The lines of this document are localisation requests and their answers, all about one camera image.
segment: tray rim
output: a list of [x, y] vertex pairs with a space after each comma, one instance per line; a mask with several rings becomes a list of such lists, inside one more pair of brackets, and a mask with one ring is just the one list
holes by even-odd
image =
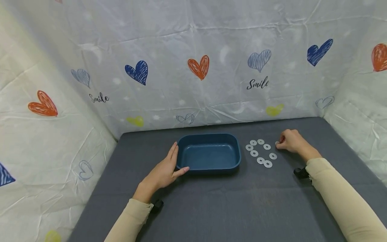
[[[230, 133], [204, 133], [204, 134], [188, 134], [188, 135], [184, 135], [183, 137], [181, 137], [179, 139], [179, 141], [177, 142], [177, 145], [179, 145], [179, 142], [180, 140], [182, 140], [183, 138], [187, 137], [187, 136], [202, 136], [202, 135], [213, 135], [213, 134], [227, 134], [227, 135], [231, 135], [235, 140], [236, 140], [236, 144], [238, 145], [238, 152], [239, 152], [239, 160], [238, 162], [236, 163], [235, 166], [231, 166], [231, 167], [228, 167], [228, 168], [218, 168], [218, 169], [191, 169], [190, 168], [190, 171], [217, 171], [217, 170], [232, 170], [232, 169], [235, 169], [236, 167], [239, 166], [239, 164], [241, 163], [241, 160], [242, 160], [242, 156], [241, 156], [241, 149], [240, 149], [240, 146], [239, 146], [239, 141], [238, 139], [230, 134]], [[178, 166], [177, 164], [177, 161], [176, 161], [176, 168], [178, 169], [181, 169], [182, 167]]]

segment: black clip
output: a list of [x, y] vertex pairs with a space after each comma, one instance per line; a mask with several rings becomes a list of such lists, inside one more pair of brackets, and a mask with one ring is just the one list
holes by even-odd
[[160, 199], [157, 199], [156, 202], [154, 202], [154, 204], [153, 204], [153, 208], [151, 210], [151, 213], [156, 214], [156, 213], [160, 212], [160, 210], [163, 208], [163, 206], [164, 206], [164, 202], [161, 201]]
[[300, 168], [296, 168], [294, 169], [293, 173], [296, 175], [296, 177], [298, 179], [306, 179], [306, 178], [309, 178], [309, 173], [307, 172], [307, 170], [304, 168], [300, 169]]

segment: hand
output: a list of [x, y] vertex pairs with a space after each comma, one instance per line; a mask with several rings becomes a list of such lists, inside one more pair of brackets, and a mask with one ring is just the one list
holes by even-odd
[[311, 146], [296, 130], [287, 129], [281, 133], [277, 149], [286, 149], [292, 153], [298, 153], [305, 162], [314, 158], [321, 158], [320, 153]]
[[179, 176], [182, 176], [189, 171], [189, 167], [183, 167], [174, 172], [178, 151], [179, 147], [177, 146], [177, 142], [175, 142], [169, 150], [168, 155], [160, 163], [158, 163], [148, 176], [146, 176], [139, 184], [133, 195], [134, 199], [143, 203], [149, 203], [155, 191], [168, 186]]

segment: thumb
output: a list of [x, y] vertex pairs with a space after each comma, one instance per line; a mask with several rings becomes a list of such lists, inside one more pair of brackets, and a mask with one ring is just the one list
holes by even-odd
[[284, 141], [284, 142], [282, 142], [282, 143], [278, 142], [278, 143], [276, 144], [276, 148], [277, 148], [277, 149], [286, 149], [286, 147], [287, 147], [286, 141]]
[[187, 171], [189, 171], [189, 169], [190, 169], [190, 168], [189, 168], [188, 166], [183, 167], [183, 168], [181, 168], [180, 170], [175, 171], [175, 172], [172, 174], [172, 177], [173, 177], [174, 179], [176, 179], [176, 178], [178, 178], [178, 177], [184, 175]]

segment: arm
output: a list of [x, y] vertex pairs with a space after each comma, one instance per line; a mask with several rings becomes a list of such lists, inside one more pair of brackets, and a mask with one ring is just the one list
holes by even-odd
[[153, 208], [150, 203], [152, 195], [160, 188], [174, 182], [184, 175], [189, 167], [176, 172], [178, 146], [175, 142], [164, 160], [158, 163], [137, 187], [133, 198], [129, 200], [120, 217], [111, 228], [105, 242], [135, 242], [138, 233], [145, 224]]
[[387, 241], [387, 229], [367, 202], [296, 130], [282, 132], [278, 149], [298, 153], [345, 238], [352, 241]]

